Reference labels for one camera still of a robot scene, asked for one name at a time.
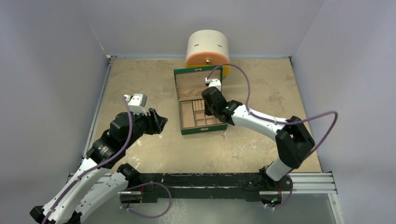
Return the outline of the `green jewelry tray insert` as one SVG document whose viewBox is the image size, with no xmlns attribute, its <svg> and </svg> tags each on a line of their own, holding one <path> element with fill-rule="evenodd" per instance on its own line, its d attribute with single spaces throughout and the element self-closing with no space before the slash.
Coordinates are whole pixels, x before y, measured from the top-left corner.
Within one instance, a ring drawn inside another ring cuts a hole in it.
<svg viewBox="0 0 396 224">
<path fill-rule="evenodd" d="M 182 129 L 222 124 L 213 115 L 206 115 L 203 99 L 180 101 L 179 114 Z"/>
</svg>

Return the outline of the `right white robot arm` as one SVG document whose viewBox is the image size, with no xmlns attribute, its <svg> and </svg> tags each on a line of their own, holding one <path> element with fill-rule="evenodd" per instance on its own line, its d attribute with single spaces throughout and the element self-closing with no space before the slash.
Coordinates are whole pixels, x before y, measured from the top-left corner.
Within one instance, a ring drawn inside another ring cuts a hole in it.
<svg viewBox="0 0 396 224">
<path fill-rule="evenodd" d="M 300 167 L 315 141 L 300 118 L 271 117 L 254 110 L 248 110 L 241 102 L 226 101 L 221 91 L 215 87 L 206 88 L 201 96 L 205 112 L 219 121 L 233 126 L 241 126 L 258 132 L 276 143 L 278 157 L 264 169 L 263 186 L 273 190 L 280 185 L 281 178 Z"/>
</svg>

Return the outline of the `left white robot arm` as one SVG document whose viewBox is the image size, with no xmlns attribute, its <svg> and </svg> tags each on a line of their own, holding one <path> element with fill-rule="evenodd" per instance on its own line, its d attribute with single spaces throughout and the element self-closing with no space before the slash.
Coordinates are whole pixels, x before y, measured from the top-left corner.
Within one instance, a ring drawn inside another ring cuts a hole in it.
<svg viewBox="0 0 396 224">
<path fill-rule="evenodd" d="M 62 190 L 45 205 L 32 208 L 30 216 L 39 224 L 81 224 L 94 210 L 122 190 L 142 191 L 153 181 L 144 181 L 142 174 L 125 163 L 109 179 L 95 187 L 122 157 L 127 148 L 144 134 L 161 134 L 168 119 L 155 109 L 148 112 L 122 112 L 94 141 L 78 170 Z"/>
</svg>

